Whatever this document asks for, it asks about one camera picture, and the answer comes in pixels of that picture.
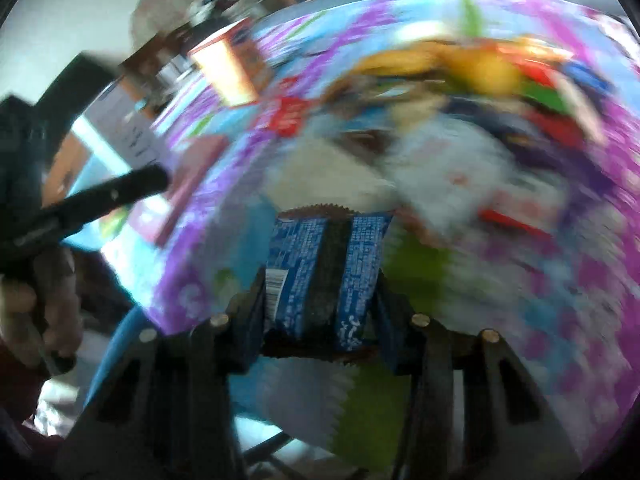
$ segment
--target colorful tablecloth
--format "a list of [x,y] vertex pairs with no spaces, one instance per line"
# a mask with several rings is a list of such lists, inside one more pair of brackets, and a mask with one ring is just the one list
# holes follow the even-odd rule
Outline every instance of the colorful tablecloth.
[[[640,80],[638,67],[603,34],[598,14],[560,0],[473,0],[482,34],[540,34],[575,52],[615,83],[606,107],[606,148],[592,155],[618,191],[562,239],[541,246],[474,228],[457,247],[442,315],[454,328],[497,328],[516,349],[567,429],[585,463],[619,428],[640,389]],[[276,56],[294,43],[322,41],[278,74],[297,76],[289,92],[305,99],[361,56],[388,45],[403,23],[460,20],[459,0],[367,0],[305,16],[260,35]],[[266,257],[274,211],[260,198],[277,141],[257,108],[225,110],[203,79],[184,89],[156,123],[169,144],[194,130],[236,140],[194,193],[163,250],[127,226],[104,256],[148,316],[165,332],[193,327],[224,309],[230,280],[251,283]]]

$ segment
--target orange box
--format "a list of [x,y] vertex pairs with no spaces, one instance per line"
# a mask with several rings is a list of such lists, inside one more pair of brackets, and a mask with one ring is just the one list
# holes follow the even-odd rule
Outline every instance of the orange box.
[[211,34],[189,51],[202,73],[230,107],[255,103],[273,79],[244,18]]

